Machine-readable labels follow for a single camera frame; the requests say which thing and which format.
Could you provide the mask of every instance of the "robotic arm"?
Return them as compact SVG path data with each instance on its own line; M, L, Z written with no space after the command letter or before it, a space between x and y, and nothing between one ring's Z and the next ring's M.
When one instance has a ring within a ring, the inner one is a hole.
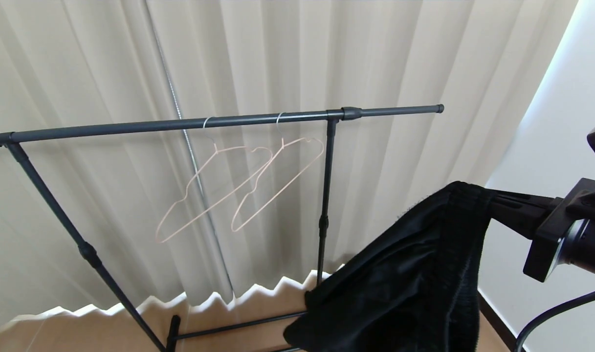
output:
M595 152L595 128L587 136ZM532 240L523 273L545 282L561 264L573 264L595 274L595 180L582 178L565 198L548 198L497 191L491 217ZM595 301L595 292L562 303L534 318L517 338L515 352L525 338L546 320Z

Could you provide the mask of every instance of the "white wall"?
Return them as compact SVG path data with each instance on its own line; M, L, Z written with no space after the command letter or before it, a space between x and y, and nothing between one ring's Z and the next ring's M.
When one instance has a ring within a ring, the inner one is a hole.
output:
M595 179L586 135L595 126L595 0L580 0L559 49L489 188L563 197ZM519 332L532 318L595 290L595 275L561 265L545 283L522 273L529 241L492 221L480 290ZM550 319L527 340L532 352L595 351L595 302Z

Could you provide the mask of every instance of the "brown floor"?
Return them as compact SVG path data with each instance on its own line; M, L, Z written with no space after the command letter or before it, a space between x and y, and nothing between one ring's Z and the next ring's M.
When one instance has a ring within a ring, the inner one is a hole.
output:
M184 296L170 303L150 298L139 306L139 311L158 338L165 341L174 314L182 317L179 332L184 333L298 312L305 309L304 290L312 288L314 283L315 276L311 274L303 285L283 279L274 290L255 286L230 305L214 295L195 307L189 306ZM0 352L156 351L125 310L109 314L87 307L76 314L59 311L50 312L49 316L17 317L0 327ZM178 342L176 352L272 351L286 346L282 332L291 321L293 319L184 339ZM480 323L478 352L508 352L484 317Z

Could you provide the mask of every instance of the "wire hanger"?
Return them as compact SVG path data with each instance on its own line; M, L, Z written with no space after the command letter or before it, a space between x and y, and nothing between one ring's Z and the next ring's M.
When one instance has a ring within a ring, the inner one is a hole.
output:
M267 148L267 147L256 147L254 149L249 149L248 147L242 145L240 147L230 147L230 148L226 148L226 149L217 149L217 143L215 142L215 140L209 136L208 134L206 134L206 122L208 122L208 120L210 119L210 117L206 118L206 120L204 120L204 124L201 127L201 130L203 131L204 135L206 136L206 138L212 140L213 145L215 147L215 152L212 154L212 156L210 156L210 158L197 170L197 172L193 175L193 177L188 181L188 183L186 184L186 192L184 194L184 198L176 201L175 203L173 203L171 205L171 207L169 207L169 210L167 210L165 216L163 216L163 219L161 219L160 223L158 224L158 227L156 228L156 234L154 235L154 238L156 239L157 243L165 243L166 241L169 241L170 238L172 238L173 236L176 236L177 234L179 234L182 230L184 230L188 225L194 223L197 219L201 218L201 216L203 216L204 214L206 214L207 212L209 212L211 209L213 209L215 206L219 205L219 203L223 202L226 198L228 198L229 196L231 196L232 194L234 194L235 192L237 192L237 190L241 189L241 187L243 187L246 183L249 182L249 180L251 180L254 176L256 176L256 174L261 174L264 170L266 170L266 167L269 165L269 163L271 163L273 161L273 152L271 151L271 149ZM256 170L256 172L254 172L253 174L251 174L251 176L249 176L245 181L243 181L243 183L241 183L241 185L237 186L235 189L232 190L232 192L226 194L225 196L223 196L223 198L219 199L219 201L217 201L216 203L214 203L213 205L210 205L210 207L208 207L208 209L204 210L201 214L197 215L195 218L193 218L192 220L190 220L188 223L186 223L185 225L183 225L181 228L179 228L176 232L170 234L169 236L167 236L165 239L159 240L158 239L158 234L160 232L160 228L163 225L163 223L165 222L165 219L167 218L167 216L169 216L169 213L174 209L174 207L178 204L178 203L182 203L184 202L184 200L188 197L188 187L191 185L191 183L194 182L194 180L199 176L199 174L201 173L201 171L206 167L206 165L208 165L208 163L210 163L211 160L213 160L213 158L215 158L216 156L218 156L219 154L223 153L223 152L228 152L230 150L236 150L236 149L245 149L246 152L248 153L254 153L256 152L258 149L262 149L262 150L266 150L269 152L269 160L266 161L259 169Z
M306 169L308 169L309 167L311 167L311 165L313 163L315 163L315 161L317 161L317 159L319 159L322 156L322 154L324 154L324 150L326 149L326 146L324 145L323 142L321 142L317 138L302 137L302 138L297 138L296 140L293 140L293 142L284 144L284 136L282 134L282 131L280 131L280 126L279 126L280 116L282 116L282 114L283 113L279 113L278 114L278 118L275 120L275 128L278 130L278 133L280 134L280 140L282 141L282 146L273 155L273 157L271 158L271 160L269 160L269 162L263 166L262 171L258 174L258 176L256 176L256 181L254 182L254 188L250 192L248 192L247 194L245 194L245 196L241 200L241 203L239 204L239 207L237 208L237 211L234 213L234 216L232 217L232 222L230 223L230 229L232 229L232 232L237 232L238 230L241 230L243 228L243 226L247 225L248 222L250 222L253 218L255 218L255 216L257 214L259 214L266 206L268 206L269 203L273 202L273 200L275 198L277 198L277 196L279 196L280 193L282 193L291 183L293 183L293 181L295 181L301 174L303 174L304 171L306 171ZM273 163L273 161L275 160L275 158L277 158L277 156L282 152L282 150L284 150L285 147L288 147L289 145L293 145L293 144L298 143L298 142L302 142L302 140L306 141L306 143L310 143L312 141L319 142L319 144L321 145L321 152L319 152L319 154L317 156L315 156L315 158L312 161L310 161L300 172L298 172L297 175L295 175L295 177L293 177L291 179L291 181L288 181L288 183L286 185L284 185L284 187L282 187L274 196L272 196L271 199L269 199L266 203L264 203L264 205L262 207L260 207L259 210L257 210L252 216L250 216L246 221L244 221L241 224L241 226L239 226L239 227L237 227L235 229L234 228L234 221L236 220L237 215L239 214L239 211L241 210L241 207L245 203L245 200L250 196L250 194L252 194L253 192L256 191L256 189L258 187L258 182L259 182L260 177L262 176L262 174L264 174L264 172L269 168L269 165L271 165Z

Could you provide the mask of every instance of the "hanger hook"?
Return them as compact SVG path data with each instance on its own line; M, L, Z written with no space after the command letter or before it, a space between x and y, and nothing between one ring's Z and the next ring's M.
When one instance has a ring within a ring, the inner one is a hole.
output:
M201 126L201 131L204 133L204 135L206 136L206 138L208 138L208 139L210 139L210 140L213 141L213 144L216 147L217 146L217 143L215 143L215 140L206 133L206 122L208 122L208 120L210 120L211 118L212 118L212 116L206 117L206 120L204 120L204 124Z
M278 130L278 133L280 134L280 138L282 139L282 142L284 142L284 136L282 134L282 131L280 131L280 116L282 116L283 113L279 113L278 114L278 118L275 119L275 128Z

